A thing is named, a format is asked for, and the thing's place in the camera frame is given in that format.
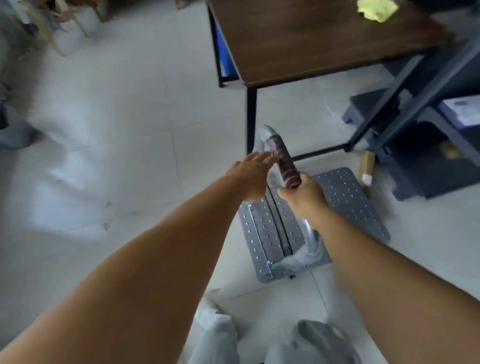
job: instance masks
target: shoe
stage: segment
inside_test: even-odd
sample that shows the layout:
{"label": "shoe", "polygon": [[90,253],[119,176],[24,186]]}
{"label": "shoe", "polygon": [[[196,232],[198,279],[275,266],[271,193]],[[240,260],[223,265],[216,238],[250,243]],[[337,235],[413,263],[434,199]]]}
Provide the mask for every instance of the shoe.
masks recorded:
{"label": "shoe", "polygon": [[203,329],[207,328],[218,317],[218,315],[221,315],[221,312],[215,303],[209,298],[203,296],[198,304],[197,312],[195,312],[195,319],[200,326]]}

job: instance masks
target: left hand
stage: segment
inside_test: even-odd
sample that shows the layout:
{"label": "left hand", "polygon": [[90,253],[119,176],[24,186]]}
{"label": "left hand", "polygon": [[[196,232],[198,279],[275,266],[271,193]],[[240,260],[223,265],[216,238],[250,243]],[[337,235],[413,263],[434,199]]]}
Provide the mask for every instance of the left hand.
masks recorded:
{"label": "left hand", "polygon": [[236,162],[225,175],[239,179],[244,189],[243,200],[253,204],[265,196],[268,171],[279,159],[271,152],[250,153],[243,161]]}

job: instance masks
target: hand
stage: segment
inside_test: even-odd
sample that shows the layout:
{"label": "hand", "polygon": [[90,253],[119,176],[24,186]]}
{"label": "hand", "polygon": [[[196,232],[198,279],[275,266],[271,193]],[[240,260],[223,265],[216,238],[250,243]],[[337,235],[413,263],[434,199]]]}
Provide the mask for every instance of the hand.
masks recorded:
{"label": "hand", "polygon": [[308,174],[300,172],[301,185],[296,188],[282,188],[278,195],[283,198],[298,218],[311,221],[322,210],[328,209],[324,191]]}
{"label": "hand", "polygon": [[239,179],[244,188],[244,201],[251,204],[265,196],[267,174],[278,162],[279,156],[270,152],[250,153],[242,162],[236,162],[225,174]]}

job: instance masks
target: wooden table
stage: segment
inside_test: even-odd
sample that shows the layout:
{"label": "wooden table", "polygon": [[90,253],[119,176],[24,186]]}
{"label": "wooden table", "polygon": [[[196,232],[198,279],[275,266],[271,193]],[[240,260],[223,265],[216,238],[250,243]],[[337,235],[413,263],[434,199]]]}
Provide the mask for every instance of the wooden table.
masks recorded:
{"label": "wooden table", "polygon": [[[344,144],[295,157],[333,150],[350,151],[414,77],[429,51],[453,35],[409,2],[385,23],[366,20],[355,0],[208,0],[218,86],[240,78],[247,87],[247,153],[253,149],[257,90],[345,71],[411,55],[371,115]],[[216,23],[237,69],[220,69]]]}

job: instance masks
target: right hand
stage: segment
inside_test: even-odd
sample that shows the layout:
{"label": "right hand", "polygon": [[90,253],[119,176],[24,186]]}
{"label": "right hand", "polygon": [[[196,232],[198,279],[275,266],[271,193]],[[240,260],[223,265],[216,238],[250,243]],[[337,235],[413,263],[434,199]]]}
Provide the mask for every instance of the right hand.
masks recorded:
{"label": "right hand", "polygon": [[301,185],[296,188],[282,188],[278,195],[283,198],[298,218],[311,221],[320,212],[328,209],[324,191],[320,185],[305,172],[300,172]]}

